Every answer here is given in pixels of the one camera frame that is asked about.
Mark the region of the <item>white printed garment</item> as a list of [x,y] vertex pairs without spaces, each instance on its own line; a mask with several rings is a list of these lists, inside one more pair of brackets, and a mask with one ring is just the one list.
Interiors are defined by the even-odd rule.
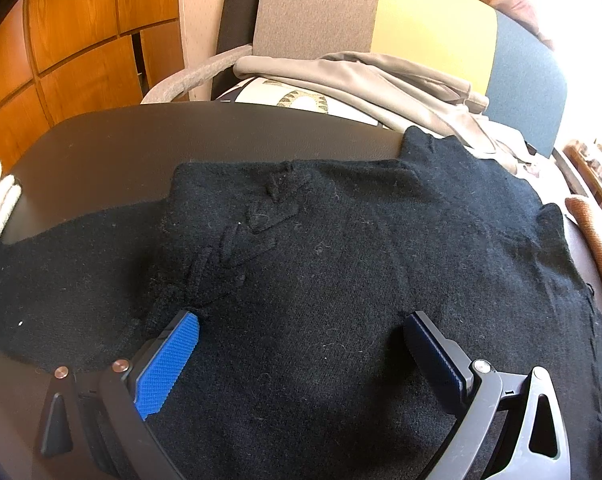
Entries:
[[240,81],[235,87],[219,96],[217,100],[225,103],[237,102],[305,110],[354,120],[354,122],[363,122],[363,124],[374,127],[380,125],[377,119],[330,96],[263,77]]

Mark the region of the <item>grey garment on chair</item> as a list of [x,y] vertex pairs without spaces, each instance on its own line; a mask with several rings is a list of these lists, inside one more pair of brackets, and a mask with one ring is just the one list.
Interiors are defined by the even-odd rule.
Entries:
[[392,55],[338,52],[317,60],[248,55],[233,67],[242,81],[263,77],[322,93],[404,133],[417,126],[453,136],[470,154],[512,174],[537,162],[522,134],[485,115],[488,99],[465,79]]

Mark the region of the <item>black knit sweater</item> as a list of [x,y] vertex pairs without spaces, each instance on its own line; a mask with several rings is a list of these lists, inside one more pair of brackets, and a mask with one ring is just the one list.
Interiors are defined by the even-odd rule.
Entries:
[[102,370],[175,314],[200,339],[149,427],[188,479],[413,478],[453,419],[408,352],[548,369],[572,474],[602,464],[602,321],[563,215],[454,139],[383,162],[184,164],[160,202],[0,243],[0,350]]

